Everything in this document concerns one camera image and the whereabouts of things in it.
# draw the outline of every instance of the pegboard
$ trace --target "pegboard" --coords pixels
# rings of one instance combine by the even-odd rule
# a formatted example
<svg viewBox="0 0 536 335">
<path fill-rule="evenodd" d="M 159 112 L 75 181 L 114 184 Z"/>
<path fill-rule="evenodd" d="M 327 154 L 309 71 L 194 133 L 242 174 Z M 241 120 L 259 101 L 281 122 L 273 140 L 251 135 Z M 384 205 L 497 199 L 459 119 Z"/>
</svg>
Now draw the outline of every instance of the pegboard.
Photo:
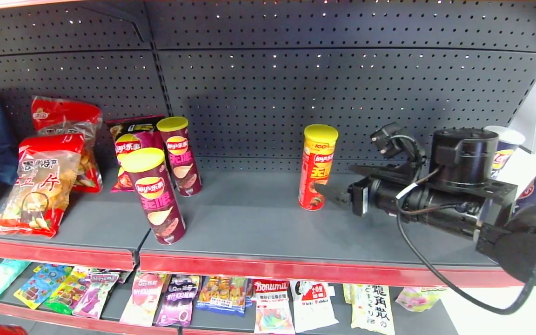
<svg viewBox="0 0 536 335">
<path fill-rule="evenodd" d="M 446 49 L 162 51 L 173 113 L 198 155 L 296 159 L 312 123 L 338 129 L 336 158 L 381 160 L 369 139 L 397 121 L 427 147 L 444 127 L 506 125 L 536 54 Z"/>
<path fill-rule="evenodd" d="M 106 9 L 97 2 L 94 9 Z M 113 17 L 117 11 L 145 20 L 141 2 L 119 2 L 109 14 L 88 2 L 0 9 L 0 55 L 107 49 L 150 49 L 132 23 Z"/>
<path fill-rule="evenodd" d="M 147 1 L 160 49 L 450 47 L 536 52 L 536 2 Z"/>
<path fill-rule="evenodd" d="M 18 138 L 34 135 L 32 95 L 96 104 L 105 120 L 167 115 L 151 51 L 0 56 L 0 103 Z M 100 163 L 117 162 L 110 133 L 96 142 Z"/>
</svg>

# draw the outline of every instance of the red snack bag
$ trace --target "red snack bag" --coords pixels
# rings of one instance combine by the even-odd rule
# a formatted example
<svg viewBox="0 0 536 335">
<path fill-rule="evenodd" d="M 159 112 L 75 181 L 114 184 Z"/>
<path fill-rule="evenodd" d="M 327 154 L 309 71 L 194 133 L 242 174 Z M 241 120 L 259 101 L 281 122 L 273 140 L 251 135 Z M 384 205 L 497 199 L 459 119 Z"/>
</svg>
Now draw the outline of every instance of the red snack bag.
<svg viewBox="0 0 536 335">
<path fill-rule="evenodd" d="M 70 202 L 84 136 L 29 137 L 20 143 L 18 180 L 0 214 L 0 234 L 53 237 Z"/>
<path fill-rule="evenodd" d="M 101 128 L 101 110 L 79 101 L 33 97 L 32 121 L 38 135 L 83 134 L 84 147 L 73 189 L 96 193 L 102 189 L 101 172 L 94 159 L 96 131 Z"/>
</svg>

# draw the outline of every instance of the lay's chip can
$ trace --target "lay's chip can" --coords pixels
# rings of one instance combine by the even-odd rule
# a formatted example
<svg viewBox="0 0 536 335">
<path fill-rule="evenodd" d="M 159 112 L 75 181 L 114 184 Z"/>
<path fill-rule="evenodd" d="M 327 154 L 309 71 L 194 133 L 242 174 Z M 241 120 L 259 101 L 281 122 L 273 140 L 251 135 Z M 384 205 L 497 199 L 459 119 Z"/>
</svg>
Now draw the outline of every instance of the lay's chip can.
<svg viewBox="0 0 536 335">
<path fill-rule="evenodd" d="M 314 185 L 328 182 L 338 131 L 328 125 L 309 125 L 304 135 L 299 204 L 306 210 L 318 210 L 325 199 Z"/>
</svg>

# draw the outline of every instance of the yellow lid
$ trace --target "yellow lid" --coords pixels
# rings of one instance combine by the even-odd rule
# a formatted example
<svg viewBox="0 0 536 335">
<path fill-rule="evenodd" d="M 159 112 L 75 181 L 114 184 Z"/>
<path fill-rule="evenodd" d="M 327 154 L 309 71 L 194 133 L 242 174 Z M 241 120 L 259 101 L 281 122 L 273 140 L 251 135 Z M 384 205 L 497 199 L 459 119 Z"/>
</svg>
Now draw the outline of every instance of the yellow lid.
<svg viewBox="0 0 536 335">
<path fill-rule="evenodd" d="M 338 138 L 338 131 L 328 125 L 309 125 L 303 134 L 315 142 L 328 143 L 333 146 Z"/>
<path fill-rule="evenodd" d="M 146 172 L 164 162 L 164 151 L 158 148 L 134 150 L 121 159 L 121 167 L 133 174 Z"/>
<path fill-rule="evenodd" d="M 158 121 L 157 128 L 162 132 L 178 131 L 188 126 L 188 120 L 185 117 L 173 116 Z"/>
</svg>

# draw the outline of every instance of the red chip can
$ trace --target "red chip can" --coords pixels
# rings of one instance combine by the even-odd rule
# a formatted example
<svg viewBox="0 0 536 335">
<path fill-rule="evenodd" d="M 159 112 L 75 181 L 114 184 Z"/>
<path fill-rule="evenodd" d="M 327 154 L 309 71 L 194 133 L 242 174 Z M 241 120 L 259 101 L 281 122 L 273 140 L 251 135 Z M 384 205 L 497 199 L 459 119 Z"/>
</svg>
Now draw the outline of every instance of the red chip can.
<svg viewBox="0 0 536 335">
<path fill-rule="evenodd" d="M 309 125 L 304 135 L 299 204 L 306 210 L 318 210 L 324 206 L 325 199 L 314 185 L 328 182 L 338 131 L 328 125 Z"/>
<path fill-rule="evenodd" d="M 194 154 L 189 146 L 188 120 L 185 117 L 167 117 L 157 123 L 168 151 L 168 161 L 179 193 L 191 197 L 202 190 Z"/>
</svg>

